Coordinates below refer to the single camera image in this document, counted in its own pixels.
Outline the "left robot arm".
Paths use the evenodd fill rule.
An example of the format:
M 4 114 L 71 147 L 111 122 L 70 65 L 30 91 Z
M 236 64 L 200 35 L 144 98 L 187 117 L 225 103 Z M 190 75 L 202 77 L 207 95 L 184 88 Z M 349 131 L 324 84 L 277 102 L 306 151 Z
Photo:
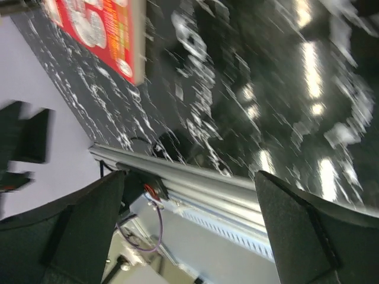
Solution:
M 49 124 L 53 110 L 43 108 L 30 118 L 21 118 L 26 105 L 11 101 L 1 107 L 1 205 L 6 193 L 13 193 L 31 183 L 31 172 L 13 173 L 10 161 L 43 164 L 47 162 Z

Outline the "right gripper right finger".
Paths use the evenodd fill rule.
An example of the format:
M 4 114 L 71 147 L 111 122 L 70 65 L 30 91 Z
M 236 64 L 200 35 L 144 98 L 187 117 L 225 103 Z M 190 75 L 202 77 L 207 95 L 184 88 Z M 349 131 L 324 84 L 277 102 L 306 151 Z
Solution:
M 255 189 L 281 283 L 378 283 L 378 211 L 338 205 L 264 171 Z

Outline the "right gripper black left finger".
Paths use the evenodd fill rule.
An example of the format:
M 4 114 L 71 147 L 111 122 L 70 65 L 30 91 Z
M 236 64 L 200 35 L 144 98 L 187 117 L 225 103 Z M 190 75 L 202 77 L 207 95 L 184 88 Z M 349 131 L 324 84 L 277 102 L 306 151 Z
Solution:
M 100 283 L 123 190 L 115 171 L 1 220 L 1 283 Z

